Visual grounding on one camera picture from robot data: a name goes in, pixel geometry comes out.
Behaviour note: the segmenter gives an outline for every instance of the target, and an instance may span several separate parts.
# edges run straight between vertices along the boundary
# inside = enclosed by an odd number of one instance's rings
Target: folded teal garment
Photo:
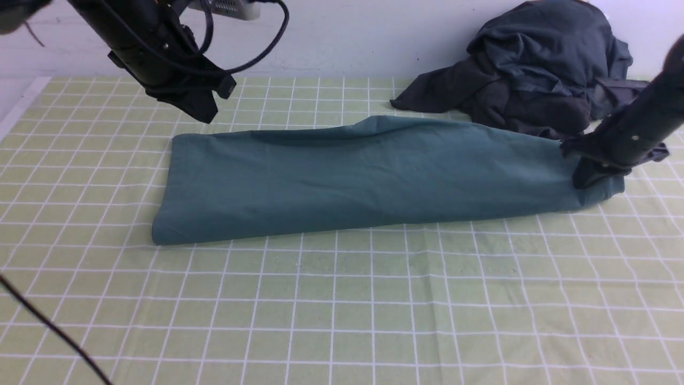
[[[573,188],[559,143],[467,122],[372,116],[302,131],[182,134],[152,237],[182,245],[578,210],[624,191]]]

